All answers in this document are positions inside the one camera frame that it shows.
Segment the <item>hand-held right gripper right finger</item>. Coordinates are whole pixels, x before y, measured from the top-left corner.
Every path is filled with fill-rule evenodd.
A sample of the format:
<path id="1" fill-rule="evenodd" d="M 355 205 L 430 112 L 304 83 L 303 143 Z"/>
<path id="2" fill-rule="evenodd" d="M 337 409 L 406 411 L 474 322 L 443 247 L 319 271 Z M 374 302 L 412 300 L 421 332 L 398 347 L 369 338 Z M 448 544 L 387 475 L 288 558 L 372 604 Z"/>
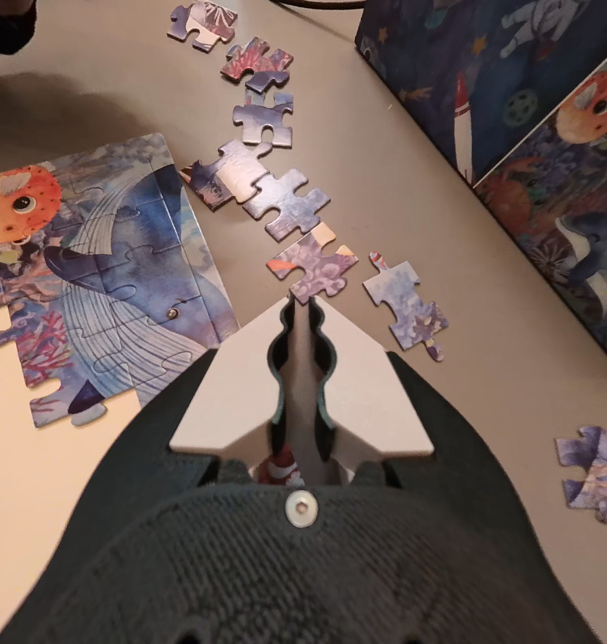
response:
<path id="1" fill-rule="evenodd" d="M 326 300 L 308 302 L 316 394 L 315 444 L 349 484 L 363 463 L 430 457 L 434 445 L 388 352 Z"/>

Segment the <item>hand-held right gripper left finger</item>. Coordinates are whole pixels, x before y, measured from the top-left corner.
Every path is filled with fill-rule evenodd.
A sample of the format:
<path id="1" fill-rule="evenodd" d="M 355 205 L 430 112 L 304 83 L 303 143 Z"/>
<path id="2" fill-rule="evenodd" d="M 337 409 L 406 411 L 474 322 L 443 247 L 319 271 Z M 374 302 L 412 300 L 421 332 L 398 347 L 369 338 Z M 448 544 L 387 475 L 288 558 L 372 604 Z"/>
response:
<path id="1" fill-rule="evenodd" d="M 285 441 L 285 387 L 294 298 L 279 300 L 215 352 L 169 447 L 255 471 Z"/>

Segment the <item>purple bubble puzzle piece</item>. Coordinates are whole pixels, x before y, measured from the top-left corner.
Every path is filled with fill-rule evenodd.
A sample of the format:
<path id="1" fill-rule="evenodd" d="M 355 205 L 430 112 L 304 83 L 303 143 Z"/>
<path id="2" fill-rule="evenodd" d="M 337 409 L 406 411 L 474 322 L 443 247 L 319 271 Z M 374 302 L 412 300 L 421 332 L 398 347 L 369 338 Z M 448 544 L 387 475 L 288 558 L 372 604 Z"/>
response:
<path id="1" fill-rule="evenodd" d="M 280 280 L 294 270 L 304 271 L 303 277 L 289 287 L 300 305 L 307 305 L 311 298 L 322 292 L 328 297 L 336 296 L 346 287 L 344 273 L 358 262 L 358 257 L 345 245 L 335 253 L 325 255 L 324 246 L 335 239 L 333 230 L 320 223 L 266 263 Z"/>

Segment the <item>sea animal jigsaw puzzle board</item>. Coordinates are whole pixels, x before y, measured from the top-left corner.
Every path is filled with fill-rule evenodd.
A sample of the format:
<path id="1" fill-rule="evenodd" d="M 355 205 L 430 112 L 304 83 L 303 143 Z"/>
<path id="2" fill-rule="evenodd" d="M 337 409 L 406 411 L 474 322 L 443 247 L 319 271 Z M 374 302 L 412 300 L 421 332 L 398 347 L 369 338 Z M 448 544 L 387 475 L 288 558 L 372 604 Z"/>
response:
<path id="1" fill-rule="evenodd" d="M 0 307 L 38 430 L 144 407 L 238 329 L 162 135 L 0 173 Z"/>

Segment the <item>row of loose jigsaw pieces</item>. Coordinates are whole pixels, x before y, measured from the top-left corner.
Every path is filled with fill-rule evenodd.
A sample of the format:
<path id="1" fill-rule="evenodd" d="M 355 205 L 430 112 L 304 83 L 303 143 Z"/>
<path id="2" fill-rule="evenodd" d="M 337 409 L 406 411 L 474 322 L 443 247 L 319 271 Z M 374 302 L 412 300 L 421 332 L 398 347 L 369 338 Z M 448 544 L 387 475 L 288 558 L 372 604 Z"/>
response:
<path id="1" fill-rule="evenodd" d="M 275 149 L 292 148 L 292 128 L 283 118 L 293 114 L 294 100 L 282 88 L 290 80 L 293 60 L 291 53 L 272 48 L 259 36 L 246 44 L 231 44 L 220 76 L 236 86 L 245 84 L 243 102 L 232 111 L 241 137 L 222 144 L 211 164 L 196 160 L 179 170 L 181 179 L 210 211 L 235 201 L 256 221 L 275 213 L 265 231 L 278 243 L 294 233 L 299 234 L 298 241 L 324 223 L 319 214 L 330 203 L 330 197 L 317 187 L 299 194 L 308 183 L 299 170 L 275 176 L 262 161 Z M 369 260 L 376 275 L 363 283 L 364 289 L 375 305 L 384 303 L 393 313 L 395 323 L 389 328 L 399 346 L 408 350 L 422 344 L 434 361 L 441 362 L 444 353 L 435 336 L 448 322 L 436 302 L 425 303 L 418 296 L 417 273 L 408 262 L 388 266 L 377 251 L 370 252 Z"/>

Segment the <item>illustrated puzzle box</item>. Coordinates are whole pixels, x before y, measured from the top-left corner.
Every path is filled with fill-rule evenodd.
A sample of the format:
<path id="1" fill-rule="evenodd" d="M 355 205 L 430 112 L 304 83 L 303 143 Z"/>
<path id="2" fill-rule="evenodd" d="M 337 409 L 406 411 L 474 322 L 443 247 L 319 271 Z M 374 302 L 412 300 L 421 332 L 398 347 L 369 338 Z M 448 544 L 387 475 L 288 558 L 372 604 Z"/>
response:
<path id="1" fill-rule="evenodd" d="M 607 1 L 366 1 L 355 44 L 607 353 Z"/>

